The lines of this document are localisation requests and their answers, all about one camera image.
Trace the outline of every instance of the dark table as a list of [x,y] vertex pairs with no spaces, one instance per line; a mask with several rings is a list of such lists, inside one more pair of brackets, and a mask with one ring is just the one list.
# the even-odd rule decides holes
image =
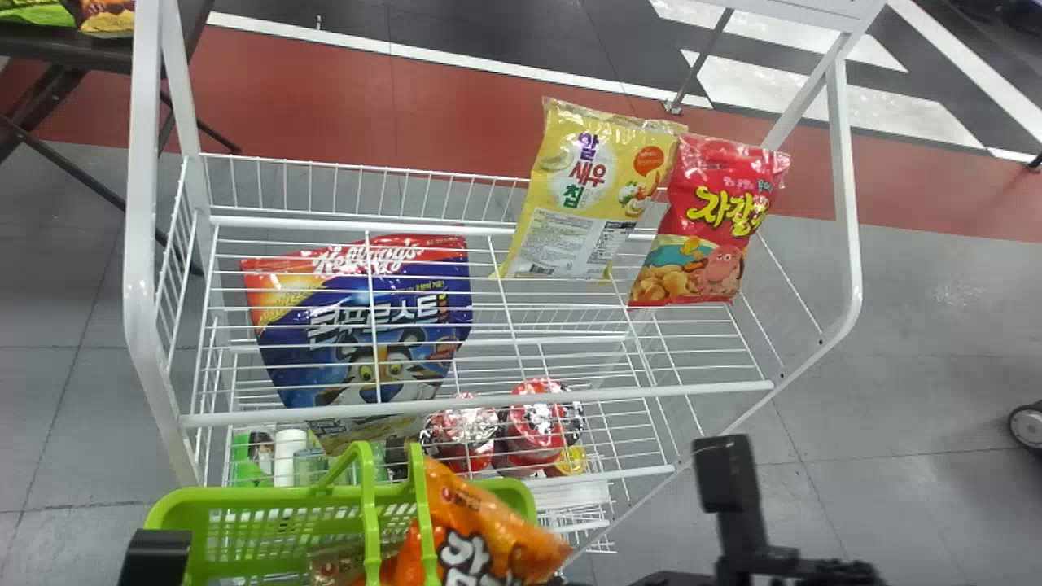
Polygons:
[[[180,0],[181,28],[184,49],[191,59],[199,44],[206,18],[214,0]],[[80,19],[74,13],[77,24]],[[133,41],[131,39],[95,39],[75,28],[29,26],[0,23],[0,55],[11,58],[41,60],[50,67],[21,95],[15,104],[0,115],[0,163],[10,155],[18,145],[25,143],[92,191],[126,211],[126,203],[110,189],[80,169],[73,162],[32,136],[32,131],[46,119],[91,71],[130,74]],[[160,92],[159,98],[170,107],[170,96]],[[198,122],[206,132],[233,153],[241,149],[213,128]],[[168,114],[159,130],[159,152],[173,130],[174,117]],[[156,229],[155,239],[163,245],[167,237]]]

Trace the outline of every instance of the table leg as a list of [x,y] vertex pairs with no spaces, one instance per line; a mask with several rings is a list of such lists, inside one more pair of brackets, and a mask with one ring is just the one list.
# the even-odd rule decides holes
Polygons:
[[[167,107],[171,108],[171,115],[168,116],[168,120],[169,120],[170,117],[173,116],[174,104],[171,101],[170,96],[166,92],[162,92],[162,91],[159,92],[159,100],[163,103],[167,104]],[[243,149],[240,148],[239,145],[237,145],[235,143],[233,143],[230,140],[228,140],[227,138],[225,138],[224,135],[222,135],[222,133],[218,132],[217,130],[215,130],[214,127],[210,126],[209,124],[206,124],[205,122],[203,122],[202,120],[199,120],[197,118],[196,119],[196,126],[198,126],[199,129],[202,130],[203,132],[209,135],[209,137],[213,138],[215,141],[221,143],[224,146],[224,148],[226,148],[229,151],[231,151],[231,154],[242,154]]]
[[[86,71],[51,66],[7,111],[7,117],[24,132],[31,132],[50,116],[83,80]],[[0,162],[7,158],[22,142],[19,132],[0,131]]]
[[[8,131],[19,141],[24,142],[25,146],[31,148],[32,150],[39,152],[44,158],[53,163],[56,167],[72,175],[77,181],[83,184],[91,189],[94,193],[100,195],[102,199],[111,203],[116,207],[119,207],[122,212],[126,213],[127,204],[122,197],[116,194],[113,190],[105,187],[104,184],[95,179],[90,173],[80,169],[75,163],[66,158],[60,152],[51,148],[47,143],[36,139],[25,129],[19,127],[15,124],[15,121],[6,116],[0,116],[0,124],[6,126]],[[160,245],[167,245],[167,235],[159,228],[155,228],[155,241]],[[202,275],[202,269],[199,268],[194,262],[191,265],[191,270],[193,274]]]

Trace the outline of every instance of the shopping cart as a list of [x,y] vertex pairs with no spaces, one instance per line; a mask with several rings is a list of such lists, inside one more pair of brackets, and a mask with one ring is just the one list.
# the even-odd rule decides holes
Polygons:
[[[822,326],[782,268],[778,257],[785,251],[775,253],[764,228],[750,245],[748,276],[734,306],[629,311],[626,292],[665,203],[648,206],[604,282],[497,279],[489,275],[505,257],[527,179],[202,153],[192,123],[176,2],[141,3],[130,108],[124,327],[178,482],[231,485],[237,469],[232,438],[257,424],[282,430],[324,418],[499,409],[525,402],[511,394],[515,385],[547,376],[567,384],[568,400],[585,409],[588,424],[577,444],[585,461],[576,468],[581,473],[538,474],[524,483],[534,494],[539,522],[569,539],[575,556],[611,553],[609,529],[691,466],[685,447],[690,438],[736,430],[829,351],[857,320],[861,257],[840,46],[828,54],[840,65],[824,76],[837,221],[822,222],[808,247],[841,251],[834,275],[841,286],[834,290],[843,297]],[[159,182],[170,195],[166,198],[157,197],[154,142],[160,56],[182,154],[178,176]],[[818,76],[817,87],[826,84],[824,77]],[[807,91],[803,107],[816,93]],[[779,124],[791,129],[800,112],[787,113]],[[787,132],[772,132],[772,147]],[[157,216],[170,218],[170,244],[158,262],[151,245]],[[473,323],[438,395],[423,401],[283,408],[259,356],[240,262],[355,241],[366,243],[369,254],[374,236],[402,233],[467,241]],[[204,280],[191,276],[193,259],[204,268]],[[823,274],[805,278],[823,287]],[[375,331],[374,313],[369,315]],[[174,365],[185,363],[194,364],[191,384],[172,373]],[[460,398],[464,393],[473,396]],[[495,474],[487,469],[474,475]]]

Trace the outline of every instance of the chip bag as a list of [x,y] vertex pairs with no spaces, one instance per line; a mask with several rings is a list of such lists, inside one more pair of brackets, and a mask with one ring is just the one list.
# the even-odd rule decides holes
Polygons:
[[784,152],[683,135],[669,210],[634,280],[629,306],[730,302],[749,238],[788,170]]
[[133,0],[80,0],[83,34],[102,39],[133,35]]
[[543,98],[543,144],[499,276],[606,278],[687,127]]
[[[424,471],[440,584],[543,584],[571,553],[561,537],[524,520],[491,492],[464,481],[444,464],[425,458]],[[398,554],[392,586],[423,585],[420,556],[420,531],[413,521]]]
[[[433,398],[470,334],[466,239],[389,235],[368,248],[241,261],[260,357],[286,407]],[[351,441],[415,435],[423,418],[308,424],[334,456]]]

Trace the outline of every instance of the brand logo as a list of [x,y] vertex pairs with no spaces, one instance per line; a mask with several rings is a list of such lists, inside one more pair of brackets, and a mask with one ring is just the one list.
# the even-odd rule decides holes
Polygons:
[[[344,250],[342,246],[333,246],[312,261],[315,274],[333,275],[342,272],[355,272],[358,267],[366,266],[366,245],[352,244]],[[369,246],[369,267],[373,274],[395,273],[401,269],[405,261],[412,261],[420,254],[420,247],[408,246]]]

